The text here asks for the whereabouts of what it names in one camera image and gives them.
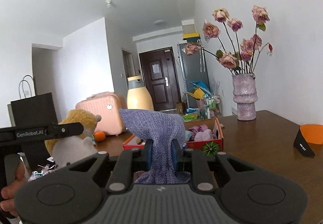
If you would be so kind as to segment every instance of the finger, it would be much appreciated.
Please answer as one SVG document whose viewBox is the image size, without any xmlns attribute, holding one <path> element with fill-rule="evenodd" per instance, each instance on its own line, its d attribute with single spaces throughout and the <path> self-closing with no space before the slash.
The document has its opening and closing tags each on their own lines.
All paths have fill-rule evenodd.
<svg viewBox="0 0 323 224">
<path fill-rule="evenodd" d="M 19 217 L 19 215 L 16 211 L 10 211 L 9 213 L 15 217 Z"/>
<path fill-rule="evenodd" d="M 0 206 L 3 211 L 15 211 L 15 203 L 13 199 L 5 200 L 0 203 Z"/>
<path fill-rule="evenodd" d="M 23 178 L 25 178 L 25 166 L 24 163 L 21 161 L 16 169 L 16 179 L 18 181 L 21 181 Z"/>
<path fill-rule="evenodd" d="M 25 183 L 27 183 L 26 179 L 22 179 L 22 181 L 15 180 L 9 186 L 6 186 L 1 190 L 1 196 L 4 199 L 13 199 L 18 189 Z"/>
</svg>

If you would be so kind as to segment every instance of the smoke detector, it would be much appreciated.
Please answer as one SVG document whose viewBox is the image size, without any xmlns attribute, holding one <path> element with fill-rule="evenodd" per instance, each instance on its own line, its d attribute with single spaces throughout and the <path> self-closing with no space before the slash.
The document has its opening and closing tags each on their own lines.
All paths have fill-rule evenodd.
<svg viewBox="0 0 323 224">
<path fill-rule="evenodd" d="M 158 20 L 154 22 L 154 25 L 161 26 L 164 25 L 166 22 L 164 20 Z"/>
<path fill-rule="evenodd" d="M 110 8 L 111 5 L 112 5 L 112 1 L 111 0 L 106 0 L 105 2 L 107 3 L 107 7 Z"/>
</svg>

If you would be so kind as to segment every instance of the flower vase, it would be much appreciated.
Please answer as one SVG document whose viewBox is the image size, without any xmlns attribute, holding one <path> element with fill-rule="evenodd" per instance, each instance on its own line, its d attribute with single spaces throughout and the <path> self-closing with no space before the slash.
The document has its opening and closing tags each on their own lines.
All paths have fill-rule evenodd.
<svg viewBox="0 0 323 224">
<path fill-rule="evenodd" d="M 256 80 L 253 74 L 232 76 L 233 101 L 237 103 L 238 120 L 256 119 L 255 102 L 258 101 Z"/>
</svg>

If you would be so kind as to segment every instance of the wooden table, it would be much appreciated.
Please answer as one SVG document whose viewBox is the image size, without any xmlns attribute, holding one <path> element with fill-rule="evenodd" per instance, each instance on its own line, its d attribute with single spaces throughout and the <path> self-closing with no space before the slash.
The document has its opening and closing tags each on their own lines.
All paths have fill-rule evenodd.
<svg viewBox="0 0 323 224">
<path fill-rule="evenodd" d="M 302 157 L 293 147 L 299 126 L 268 111 L 257 112 L 254 121 L 238 121 L 236 116 L 219 121 L 225 126 L 224 151 L 299 183 L 309 197 L 301 224 L 323 221 L 322 146 L 310 144 L 315 158 Z M 98 149 L 117 156 L 130 136 L 129 132 L 110 136 L 98 144 Z"/>
</svg>

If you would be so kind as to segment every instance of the brown door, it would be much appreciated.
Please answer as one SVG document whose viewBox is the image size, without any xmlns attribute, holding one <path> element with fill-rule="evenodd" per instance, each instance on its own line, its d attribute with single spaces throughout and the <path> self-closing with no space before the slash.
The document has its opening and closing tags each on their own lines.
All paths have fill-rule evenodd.
<svg viewBox="0 0 323 224">
<path fill-rule="evenodd" d="M 139 54 L 146 87 L 155 111 L 175 109 L 179 89 L 172 48 Z"/>
</svg>

